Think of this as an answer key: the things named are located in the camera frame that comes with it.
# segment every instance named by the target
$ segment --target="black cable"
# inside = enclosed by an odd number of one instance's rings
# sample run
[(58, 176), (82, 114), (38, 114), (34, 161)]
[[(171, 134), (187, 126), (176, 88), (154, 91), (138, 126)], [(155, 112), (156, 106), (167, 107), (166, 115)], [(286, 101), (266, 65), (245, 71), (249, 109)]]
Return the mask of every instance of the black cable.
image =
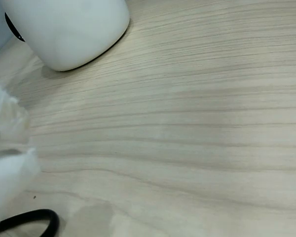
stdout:
[(0, 233), (28, 222), (42, 220), (49, 220), (49, 225), (40, 237), (55, 237), (59, 228), (59, 217), (49, 209), (30, 211), (3, 220), (0, 222)]

